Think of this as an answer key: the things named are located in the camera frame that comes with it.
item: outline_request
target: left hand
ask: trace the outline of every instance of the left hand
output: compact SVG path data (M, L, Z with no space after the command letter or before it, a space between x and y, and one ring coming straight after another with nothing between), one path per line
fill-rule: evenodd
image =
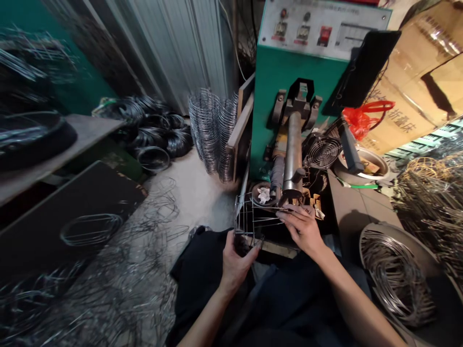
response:
M254 260L256 260L260 250L260 244L257 244L242 258L235 251L234 238L235 231L229 231L227 234L227 243L223 249L222 280L218 287L230 299L244 282L247 272Z

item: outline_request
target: corrugated metal wall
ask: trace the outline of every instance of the corrugated metal wall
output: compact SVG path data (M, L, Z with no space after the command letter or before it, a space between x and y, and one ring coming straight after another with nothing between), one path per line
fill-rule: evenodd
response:
M119 94L127 94L128 90L155 93L186 114L191 91L206 87L221 97L231 97L236 89L232 36L218 0L42 2L71 31L76 43L81 42L80 48L87 56L97 56L94 65L98 60L102 70L105 66L117 67L118 73L102 75L111 76L107 81L112 86L130 85L113 86ZM224 5L230 8L228 2L224 1ZM88 25L76 25L88 21L104 36L93 46L88 41L95 39L95 33L86 35ZM101 47L102 41L108 45ZM102 52L97 54L98 46Z

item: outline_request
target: cardboard box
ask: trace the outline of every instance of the cardboard box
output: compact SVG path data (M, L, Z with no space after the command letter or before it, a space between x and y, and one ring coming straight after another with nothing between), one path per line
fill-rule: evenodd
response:
M381 124L360 142L360 145L379 155L389 152L414 139L433 132L437 127L427 121L386 79L380 81L370 101L395 101L395 107L386 112ZM368 113L380 118L382 112Z
M412 18L389 56L385 77L397 88L463 52L463 12L443 1Z
M410 20L389 57L382 80L368 99L394 101L395 107L360 145L382 155L463 114L461 47L463 11L452 3L443 1ZM423 81L425 75L432 77L434 90L429 87L429 79L428 84ZM437 104L436 96L444 96L444 107L442 102ZM380 118L382 113L368 115Z

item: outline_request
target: switch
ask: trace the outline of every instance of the switch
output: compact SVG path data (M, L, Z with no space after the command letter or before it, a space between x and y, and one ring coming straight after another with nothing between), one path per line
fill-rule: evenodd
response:
M283 37L286 34L287 23L279 22L275 27L275 35Z
M317 46L327 47L329 42L329 37L331 35L332 27L322 26L320 29L320 37L318 38Z
M297 39L307 41L307 39L309 38L309 30L309 26L300 26L298 29Z

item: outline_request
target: black wire coil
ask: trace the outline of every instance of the black wire coil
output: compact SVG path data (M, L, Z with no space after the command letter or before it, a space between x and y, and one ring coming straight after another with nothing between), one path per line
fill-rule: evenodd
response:
M125 99L109 101L94 113L97 117L122 120L125 126L116 134L116 139L140 162L139 153L146 147L157 147L165 151L168 157L153 157L153 165L165 170L173 158L183 157L193 147L191 128L185 125L184 118L173 112L166 103L150 96L131 96ZM147 160L143 156L142 167L150 173Z

